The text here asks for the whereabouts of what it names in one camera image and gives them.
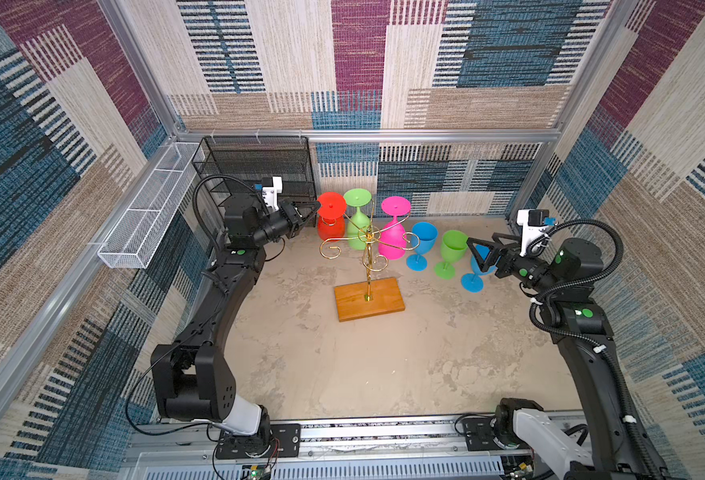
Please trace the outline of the blue wine glass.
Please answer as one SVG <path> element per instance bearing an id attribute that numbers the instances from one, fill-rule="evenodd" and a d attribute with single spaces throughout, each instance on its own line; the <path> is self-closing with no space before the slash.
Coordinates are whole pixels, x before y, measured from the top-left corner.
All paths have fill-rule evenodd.
<path id="1" fill-rule="evenodd" d="M 472 272 L 465 274 L 462 277 L 461 284 L 464 290 L 467 290 L 471 293 L 478 293 L 481 292 L 485 287 L 484 278 L 487 275 L 495 273 L 497 268 L 496 266 L 492 266 L 489 268 L 488 271 L 483 271 L 481 269 L 481 264 L 476 259 L 473 259 L 471 261 L 471 267 Z"/>
<path id="2" fill-rule="evenodd" d="M 413 226 L 411 244 L 413 254 L 407 259 L 410 270 L 424 271 L 429 262 L 426 255 L 433 249 L 439 236 L 439 230 L 430 222 L 418 222 Z"/>

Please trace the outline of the red wine glass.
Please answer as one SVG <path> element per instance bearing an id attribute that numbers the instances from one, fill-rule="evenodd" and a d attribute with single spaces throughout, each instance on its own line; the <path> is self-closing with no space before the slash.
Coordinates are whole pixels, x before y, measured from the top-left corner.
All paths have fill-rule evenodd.
<path id="1" fill-rule="evenodd" d="M 326 192 L 318 196 L 320 209 L 318 210 L 318 236 L 326 241 L 342 238 L 346 233 L 346 200 L 336 192 Z"/>

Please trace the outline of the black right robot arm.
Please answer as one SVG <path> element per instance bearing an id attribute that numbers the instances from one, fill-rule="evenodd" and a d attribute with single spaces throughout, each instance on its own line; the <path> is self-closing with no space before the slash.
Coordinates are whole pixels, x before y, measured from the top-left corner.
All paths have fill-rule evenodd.
<path id="1" fill-rule="evenodd" d="M 656 450 L 619 365 L 615 334 L 604 309 L 592 298 L 595 284 L 621 264 L 624 243 L 599 223 L 615 253 L 604 264 L 594 243 L 569 238 L 551 262 L 539 250 L 556 228 L 529 239 L 494 234 L 466 244 L 480 268 L 498 278 L 514 276 L 530 295 L 530 322 L 551 336 L 576 385 L 584 412 L 589 449 L 558 428 L 532 401 L 504 399 L 495 429 L 504 445 L 526 444 L 560 479 L 668 479 L 670 470 Z"/>

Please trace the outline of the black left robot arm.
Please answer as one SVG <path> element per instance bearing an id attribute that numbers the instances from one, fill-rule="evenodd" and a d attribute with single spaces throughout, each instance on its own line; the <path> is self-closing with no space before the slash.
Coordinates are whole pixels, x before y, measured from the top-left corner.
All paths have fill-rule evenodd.
<path id="1" fill-rule="evenodd" d="M 224 358 L 232 324 L 266 264 L 266 244 L 293 238 L 320 209 L 320 202 L 282 202 L 264 209 L 252 194 L 224 202 L 218 252 L 204 270 L 210 287 L 182 334 L 154 348 L 150 370 L 158 412 L 180 421 L 210 421 L 236 436 L 270 441 L 266 408 L 238 395 Z"/>

